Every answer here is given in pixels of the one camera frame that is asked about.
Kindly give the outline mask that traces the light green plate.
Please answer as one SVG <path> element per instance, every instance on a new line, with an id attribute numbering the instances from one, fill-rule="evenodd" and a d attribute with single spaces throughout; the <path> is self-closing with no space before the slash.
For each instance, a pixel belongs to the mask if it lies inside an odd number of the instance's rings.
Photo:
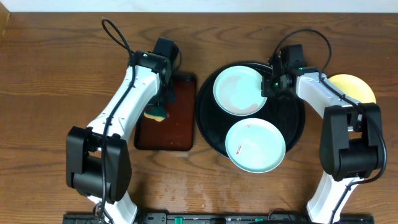
<path id="1" fill-rule="evenodd" d="M 255 69 L 237 65 L 217 75 L 213 96 L 218 106 L 235 116 L 248 116 L 258 112 L 266 103 L 261 95 L 262 75 Z"/>
<path id="2" fill-rule="evenodd" d="M 265 173 L 275 169 L 286 153 L 285 139 L 272 123 L 259 118 L 238 121 L 227 132 L 225 148 L 240 169 Z"/>

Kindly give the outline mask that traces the green scouring sponge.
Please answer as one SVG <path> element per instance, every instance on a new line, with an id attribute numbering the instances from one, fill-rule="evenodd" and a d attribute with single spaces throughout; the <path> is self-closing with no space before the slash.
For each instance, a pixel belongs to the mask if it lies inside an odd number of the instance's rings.
<path id="1" fill-rule="evenodd" d="M 161 122 L 167 117 L 167 112 L 162 106 L 150 106 L 144 111 L 144 116 Z"/>

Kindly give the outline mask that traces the yellow plate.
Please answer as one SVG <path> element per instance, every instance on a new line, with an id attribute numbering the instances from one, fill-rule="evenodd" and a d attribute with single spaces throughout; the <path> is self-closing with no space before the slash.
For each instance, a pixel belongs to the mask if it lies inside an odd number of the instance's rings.
<path id="1" fill-rule="evenodd" d="M 329 81 L 343 93 L 361 103 L 376 103 L 376 97 L 370 86 L 362 79 L 348 74 L 338 74 Z"/>

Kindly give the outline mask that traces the light green plate front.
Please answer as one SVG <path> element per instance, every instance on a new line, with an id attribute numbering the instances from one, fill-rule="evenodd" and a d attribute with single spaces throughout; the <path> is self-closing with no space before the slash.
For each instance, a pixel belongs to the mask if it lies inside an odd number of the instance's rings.
<path id="1" fill-rule="evenodd" d="M 227 132 L 225 148 L 240 169 L 265 173 L 275 169 L 286 153 L 285 139 L 272 123 L 259 118 L 238 121 Z"/>

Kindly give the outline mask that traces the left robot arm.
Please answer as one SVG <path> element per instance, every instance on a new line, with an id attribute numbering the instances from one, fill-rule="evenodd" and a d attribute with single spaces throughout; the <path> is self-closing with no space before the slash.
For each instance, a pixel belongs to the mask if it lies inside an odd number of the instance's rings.
<path id="1" fill-rule="evenodd" d="M 87 127 L 72 127 L 66 138 L 66 183 L 95 206 L 100 223 L 133 223 L 137 206 L 127 190 L 132 176 L 128 140 L 148 105 L 169 100 L 179 52 L 137 51 L 105 109 Z"/>

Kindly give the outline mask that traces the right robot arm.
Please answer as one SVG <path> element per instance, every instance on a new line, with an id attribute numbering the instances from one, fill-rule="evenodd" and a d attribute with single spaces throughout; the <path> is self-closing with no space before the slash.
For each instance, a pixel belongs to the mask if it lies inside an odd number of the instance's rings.
<path id="1" fill-rule="evenodd" d="M 269 63 L 272 73 L 262 80 L 262 95 L 289 90 L 323 119 L 323 175 L 306 210 L 313 223 L 336 223 L 351 192 L 358 185 L 376 181 L 386 169 L 381 110 L 375 103 L 349 97 L 315 67 L 304 67 L 302 62 L 285 67 L 280 59 Z"/>

